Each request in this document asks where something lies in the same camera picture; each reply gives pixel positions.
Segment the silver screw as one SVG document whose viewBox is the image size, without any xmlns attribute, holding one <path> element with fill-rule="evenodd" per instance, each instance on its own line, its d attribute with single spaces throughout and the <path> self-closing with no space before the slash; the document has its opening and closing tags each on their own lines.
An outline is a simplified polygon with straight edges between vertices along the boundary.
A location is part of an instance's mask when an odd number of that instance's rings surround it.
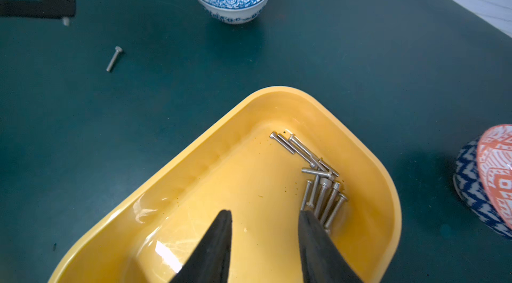
<svg viewBox="0 0 512 283">
<path fill-rule="evenodd" d="M 118 57 L 119 57 L 122 53 L 123 53 L 123 48 L 122 48 L 122 47 L 120 47 L 120 46 L 116 46 L 116 47 L 115 47 L 115 52 L 114 52 L 114 54 L 113 54 L 113 56 L 112 56 L 112 58 L 111 58 L 111 60 L 110 60 L 110 62 L 109 62 L 109 64 L 108 64 L 108 66 L 107 66 L 107 68 L 106 68 L 106 71 L 107 71 L 107 72 L 111 72 L 111 71 L 112 71 L 112 69 L 113 69 L 113 67 L 114 67 L 114 65 L 115 65 L 115 63 L 116 63 L 116 61 L 117 61 Z"/>
</svg>

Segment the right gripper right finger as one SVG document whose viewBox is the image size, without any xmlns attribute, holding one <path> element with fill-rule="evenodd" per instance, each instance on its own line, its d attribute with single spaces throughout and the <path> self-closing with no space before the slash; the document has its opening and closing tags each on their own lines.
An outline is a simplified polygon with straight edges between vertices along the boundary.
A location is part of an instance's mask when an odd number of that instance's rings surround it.
<svg viewBox="0 0 512 283">
<path fill-rule="evenodd" d="M 298 238 L 304 282 L 361 282 L 313 212 L 300 212 Z"/>
</svg>

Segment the yellow plastic storage box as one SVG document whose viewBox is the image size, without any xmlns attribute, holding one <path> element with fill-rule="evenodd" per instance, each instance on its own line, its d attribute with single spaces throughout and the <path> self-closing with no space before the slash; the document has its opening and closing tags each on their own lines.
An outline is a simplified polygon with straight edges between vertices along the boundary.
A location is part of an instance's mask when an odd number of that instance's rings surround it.
<svg viewBox="0 0 512 283">
<path fill-rule="evenodd" d="M 340 175 L 348 197 L 331 237 L 364 282 L 379 282 L 401 235 L 399 197 L 376 156 L 317 100 L 288 87 L 254 92 L 89 230 L 52 282 L 169 282 L 221 210 L 233 216 L 230 282 L 301 282 L 302 157 L 295 134 Z"/>
</svg>

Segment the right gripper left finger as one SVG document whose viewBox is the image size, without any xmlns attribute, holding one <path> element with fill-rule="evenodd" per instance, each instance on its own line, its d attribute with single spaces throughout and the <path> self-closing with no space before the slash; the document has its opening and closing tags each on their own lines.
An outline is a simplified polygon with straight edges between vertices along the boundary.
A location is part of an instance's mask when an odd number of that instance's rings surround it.
<svg viewBox="0 0 512 283">
<path fill-rule="evenodd" d="M 221 210 L 170 282 L 227 282 L 231 260 L 232 214 Z"/>
</svg>

